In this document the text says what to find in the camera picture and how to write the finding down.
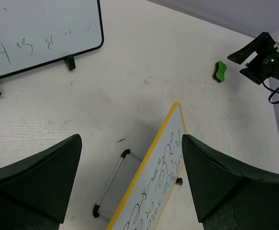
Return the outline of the yellow framed whiteboard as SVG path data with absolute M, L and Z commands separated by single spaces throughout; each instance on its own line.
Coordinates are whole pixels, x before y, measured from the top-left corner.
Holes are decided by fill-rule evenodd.
M 102 199 L 95 204 L 94 218 L 107 221 L 109 230 L 154 230 L 184 164 L 182 136 L 186 134 L 181 104 L 175 102 L 147 154 L 121 199 L 112 218 L 99 213 Z

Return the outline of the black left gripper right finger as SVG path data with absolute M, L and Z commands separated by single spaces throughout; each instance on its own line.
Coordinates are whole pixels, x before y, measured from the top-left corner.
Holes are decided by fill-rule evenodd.
M 225 155 L 191 135 L 182 153 L 198 222 L 206 230 L 279 230 L 279 174 Z

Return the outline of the green whiteboard eraser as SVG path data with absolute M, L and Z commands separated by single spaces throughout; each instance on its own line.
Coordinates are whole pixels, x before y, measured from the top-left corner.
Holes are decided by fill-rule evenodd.
M 224 82 L 226 69 L 227 69 L 227 66 L 222 61 L 216 62 L 215 66 L 214 66 L 214 71 L 213 71 L 213 74 L 212 74 L 212 78 L 217 83 Z

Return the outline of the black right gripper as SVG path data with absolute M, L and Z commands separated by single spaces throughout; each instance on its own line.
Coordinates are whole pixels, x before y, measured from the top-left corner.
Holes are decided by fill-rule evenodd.
M 279 53 L 276 42 L 267 32 L 262 32 L 252 42 L 240 50 L 230 54 L 227 59 L 242 64 L 250 55 L 257 55 L 239 72 L 256 84 L 261 84 L 272 77 L 279 80 Z

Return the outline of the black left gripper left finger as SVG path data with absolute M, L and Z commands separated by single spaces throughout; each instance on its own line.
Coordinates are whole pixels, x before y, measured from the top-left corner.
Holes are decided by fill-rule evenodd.
M 57 230 L 64 223 L 82 139 L 54 146 L 0 168 L 0 230 Z

